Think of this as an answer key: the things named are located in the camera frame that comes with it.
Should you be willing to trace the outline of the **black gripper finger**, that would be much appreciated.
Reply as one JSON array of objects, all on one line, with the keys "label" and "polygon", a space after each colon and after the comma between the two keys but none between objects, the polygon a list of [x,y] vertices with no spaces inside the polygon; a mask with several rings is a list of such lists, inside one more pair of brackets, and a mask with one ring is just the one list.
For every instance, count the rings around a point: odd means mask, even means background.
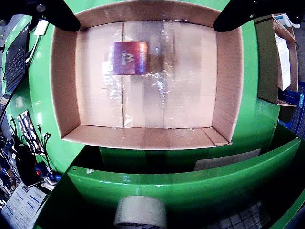
[{"label": "black gripper finger", "polygon": [[44,19],[65,31],[78,31],[80,21],[63,0],[2,0],[0,24],[7,25],[14,15],[23,14]]},{"label": "black gripper finger", "polygon": [[303,0],[231,0],[215,19],[216,32],[232,31],[249,21],[272,14],[286,14],[300,24],[305,11]]}]

